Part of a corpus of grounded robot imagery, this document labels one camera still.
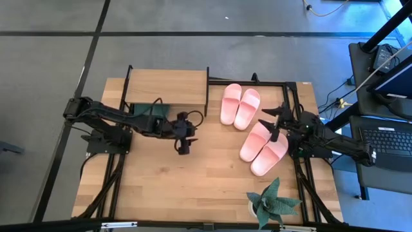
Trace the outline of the black diagonal stand beam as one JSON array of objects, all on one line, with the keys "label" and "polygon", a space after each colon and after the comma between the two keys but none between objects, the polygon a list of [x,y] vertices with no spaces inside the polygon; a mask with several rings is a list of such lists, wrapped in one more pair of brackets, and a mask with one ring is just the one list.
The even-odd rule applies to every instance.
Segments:
[{"label": "black diagonal stand beam", "polygon": [[408,0],[402,8],[384,24],[366,43],[360,48],[363,52],[370,52],[401,23],[412,14],[412,0]]},{"label": "black diagonal stand beam", "polygon": [[336,131],[345,126],[347,123],[349,123],[350,116],[359,115],[359,103],[356,102],[347,110],[344,110],[342,113],[340,113],[336,118],[332,119],[330,122],[327,122],[325,126],[331,129],[332,131]]}]

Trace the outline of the teal rubber slide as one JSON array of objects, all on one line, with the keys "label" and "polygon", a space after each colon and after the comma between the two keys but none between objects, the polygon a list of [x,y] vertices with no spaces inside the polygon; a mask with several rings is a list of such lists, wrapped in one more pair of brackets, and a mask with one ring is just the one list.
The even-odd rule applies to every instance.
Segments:
[{"label": "teal rubber slide", "polygon": [[169,104],[155,104],[151,110],[152,115],[168,117],[171,106]]},{"label": "teal rubber slide", "polygon": [[151,115],[153,111],[152,104],[134,104],[133,106],[134,106],[134,111],[133,111],[134,118],[148,117]]}]

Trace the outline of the black power adapter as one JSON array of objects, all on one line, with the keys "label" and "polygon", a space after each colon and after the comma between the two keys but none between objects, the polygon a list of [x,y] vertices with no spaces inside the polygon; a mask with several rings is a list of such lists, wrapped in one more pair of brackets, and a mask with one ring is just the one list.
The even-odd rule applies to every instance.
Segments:
[{"label": "black power adapter", "polygon": [[382,73],[389,72],[392,68],[396,67],[400,63],[400,59],[397,56],[391,59],[391,56],[394,55],[397,51],[398,48],[395,48],[392,45],[380,45],[377,48],[372,68],[376,70],[380,65],[387,61],[387,63],[382,68],[380,68],[379,71]]}]

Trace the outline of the black front crossbeam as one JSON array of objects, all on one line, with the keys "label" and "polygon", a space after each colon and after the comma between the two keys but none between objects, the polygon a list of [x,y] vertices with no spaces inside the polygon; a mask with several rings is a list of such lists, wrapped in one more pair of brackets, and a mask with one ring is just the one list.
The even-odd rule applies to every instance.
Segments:
[{"label": "black front crossbeam", "polygon": [[[259,227],[258,224],[251,223],[161,222],[150,220],[111,220],[110,218],[75,218],[71,220],[3,225],[0,226],[0,232],[86,232],[101,229],[101,223],[103,222],[138,222],[137,227],[171,227],[201,229],[204,231],[214,231],[216,229],[257,229]],[[347,224],[325,224],[317,222],[307,222],[298,226],[315,227],[317,232],[399,232],[394,230],[349,226]],[[269,224],[262,229],[279,232],[280,227],[279,224]]]}]

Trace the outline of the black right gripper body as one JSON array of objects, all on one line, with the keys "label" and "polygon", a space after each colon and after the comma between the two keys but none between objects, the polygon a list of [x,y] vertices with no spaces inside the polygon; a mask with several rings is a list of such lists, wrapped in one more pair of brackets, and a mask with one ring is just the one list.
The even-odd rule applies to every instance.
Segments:
[{"label": "black right gripper body", "polygon": [[284,102],[281,106],[281,113],[277,120],[277,129],[291,131],[298,135],[311,135],[314,133],[314,114],[309,111],[302,111],[300,118],[296,119],[292,110]]}]

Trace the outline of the yellow plug power strip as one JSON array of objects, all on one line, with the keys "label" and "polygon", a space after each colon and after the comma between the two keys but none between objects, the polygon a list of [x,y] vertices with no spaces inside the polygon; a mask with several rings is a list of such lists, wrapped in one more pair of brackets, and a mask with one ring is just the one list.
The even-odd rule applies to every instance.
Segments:
[{"label": "yellow plug power strip", "polygon": [[346,102],[344,99],[342,98],[336,98],[335,103],[333,104],[336,108],[338,109],[344,109],[347,106],[352,106],[352,103],[348,103]]}]

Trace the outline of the green potted plant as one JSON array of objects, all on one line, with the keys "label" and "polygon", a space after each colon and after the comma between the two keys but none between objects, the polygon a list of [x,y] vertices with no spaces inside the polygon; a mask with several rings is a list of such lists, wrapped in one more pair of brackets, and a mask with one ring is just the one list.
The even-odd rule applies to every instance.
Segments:
[{"label": "green potted plant", "polygon": [[295,207],[302,203],[296,198],[279,197],[280,179],[276,178],[265,188],[262,194],[247,192],[247,198],[252,204],[252,212],[256,215],[259,229],[266,226],[269,220],[274,220],[283,226],[282,215],[297,215]]}]

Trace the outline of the black side desk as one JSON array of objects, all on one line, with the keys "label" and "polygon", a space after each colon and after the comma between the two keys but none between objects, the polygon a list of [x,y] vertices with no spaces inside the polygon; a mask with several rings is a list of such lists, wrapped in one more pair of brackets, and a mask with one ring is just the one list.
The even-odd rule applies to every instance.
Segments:
[{"label": "black side desk", "polygon": [[[355,84],[358,86],[363,81],[368,84],[376,81],[378,77],[369,77],[368,71],[374,55],[362,52],[357,43],[349,45],[349,52]],[[380,126],[412,131],[412,123],[391,114],[385,106],[375,101],[364,86],[357,92],[357,102],[345,112],[349,114],[348,123],[354,139],[362,138],[362,128],[377,129]],[[403,159],[378,154],[376,165],[366,167],[356,164],[355,166],[362,189],[375,188],[412,195],[412,157]]]}]

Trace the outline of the black laptop keyboard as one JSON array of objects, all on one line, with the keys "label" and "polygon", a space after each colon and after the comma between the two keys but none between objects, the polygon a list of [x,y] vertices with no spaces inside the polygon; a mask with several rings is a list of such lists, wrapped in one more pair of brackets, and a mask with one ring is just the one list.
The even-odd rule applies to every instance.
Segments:
[{"label": "black laptop keyboard", "polygon": [[412,173],[412,129],[365,126],[359,132],[377,152],[377,167]]}]

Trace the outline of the pink rubber slide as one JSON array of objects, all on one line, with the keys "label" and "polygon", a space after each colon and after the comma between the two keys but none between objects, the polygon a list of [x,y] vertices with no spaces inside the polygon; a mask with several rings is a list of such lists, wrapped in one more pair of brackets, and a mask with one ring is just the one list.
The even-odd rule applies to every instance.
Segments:
[{"label": "pink rubber slide", "polygon": [[276,142],[268,141],[250,166],[251,172],[258,177],[270,171],[287,153],[288,139],[280,133]]},{"label": "pink rubber slide", "polygon": [[234,120],[235,128],[245,130],[248,127],[259,108],[260,102],[260,95],[255,89],[249,88],[244,92]]},{"label": "pink rubber slide", "polygon": [[241,99],[242,87],[239,84],[230,84],[224,91],[221,100],[220,121],[224,125],[231,125],[236,117]]},{"label": "pink rubber slide", "polygon": [[252,162],[263,146],[270,140],[270,137],[271,133],[264,127],[264,125],[262,125],[262,123],[257,122],[251,129],[240,149],[240,158],[245,162]]}]

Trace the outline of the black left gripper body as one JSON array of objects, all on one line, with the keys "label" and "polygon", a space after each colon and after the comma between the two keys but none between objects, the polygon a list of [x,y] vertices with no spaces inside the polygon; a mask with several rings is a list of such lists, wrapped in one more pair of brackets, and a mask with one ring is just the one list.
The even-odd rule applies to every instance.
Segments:
[{"label": "black left gripper body", "polygon": [[172,121],[173,135],[175,139],[195,136],[196,127],[188,120],[188,116],[188,112],[182,111],[177,114],[176,120]]}]

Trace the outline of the dark desk monitor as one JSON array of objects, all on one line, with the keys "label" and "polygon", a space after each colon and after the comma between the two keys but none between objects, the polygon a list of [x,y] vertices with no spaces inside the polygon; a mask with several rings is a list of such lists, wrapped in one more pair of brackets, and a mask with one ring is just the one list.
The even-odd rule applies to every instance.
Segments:
[{"label": "dark desk monitor", "polygon": [[412,59],[402,61],[367,89],[385,97],[412,99]]}]

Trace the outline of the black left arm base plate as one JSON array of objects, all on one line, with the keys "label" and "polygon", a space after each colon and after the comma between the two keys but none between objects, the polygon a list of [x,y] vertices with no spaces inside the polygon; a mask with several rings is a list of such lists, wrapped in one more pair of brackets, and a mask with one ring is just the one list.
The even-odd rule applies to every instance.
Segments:
[{"label": "black left arm base plate", "polygon": [[93,130],[91,135],[82,135],[81,138],[88,143],[88,153],[127,154],[130,151],[133,133],[123,130],[119,141],[105,137],[101,132]]}]

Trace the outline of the wooden shelf with black frame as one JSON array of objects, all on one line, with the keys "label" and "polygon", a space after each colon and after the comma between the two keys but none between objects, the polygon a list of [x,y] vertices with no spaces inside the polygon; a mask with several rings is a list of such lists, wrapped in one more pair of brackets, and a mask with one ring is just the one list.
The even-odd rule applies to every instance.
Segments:
[{"label": "wooden shelf with black frame", "polygon": [[127,103],[163,103],[203,108],[209,103],[209,68],[203,70],[138,69],[130,72],[125,100]]}]

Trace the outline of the silver metal bracket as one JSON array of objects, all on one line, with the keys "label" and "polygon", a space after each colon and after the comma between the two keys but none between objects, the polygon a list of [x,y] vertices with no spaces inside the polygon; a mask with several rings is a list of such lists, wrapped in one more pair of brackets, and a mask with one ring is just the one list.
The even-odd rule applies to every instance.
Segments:
[{"label": "silver metal bracket", "polygon": [[317,229],[306,226],[281,226],[279,232],[317,232]]},{"label": "silver metal bracket", "polygon": [[101,229],[116,229],[125,227],[137,227],[138,222],[103,222],[101,223]]}]

